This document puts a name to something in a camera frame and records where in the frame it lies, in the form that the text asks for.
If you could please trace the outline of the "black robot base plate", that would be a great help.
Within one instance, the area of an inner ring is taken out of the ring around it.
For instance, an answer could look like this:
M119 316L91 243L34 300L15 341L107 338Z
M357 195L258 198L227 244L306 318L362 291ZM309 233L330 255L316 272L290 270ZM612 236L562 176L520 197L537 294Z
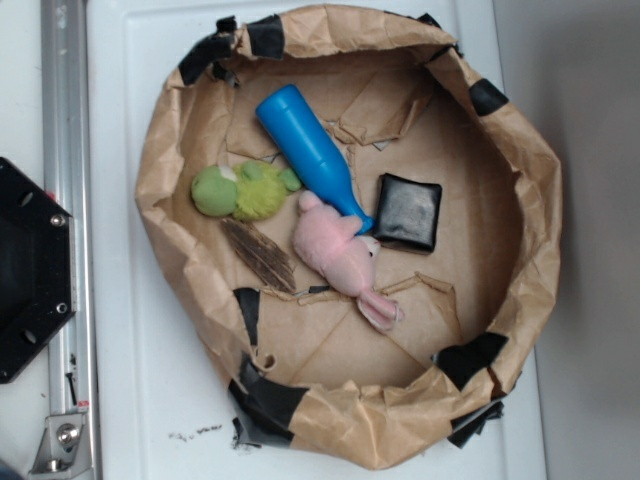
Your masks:
M75 313L71 216L1 159L1 383L13 382Z

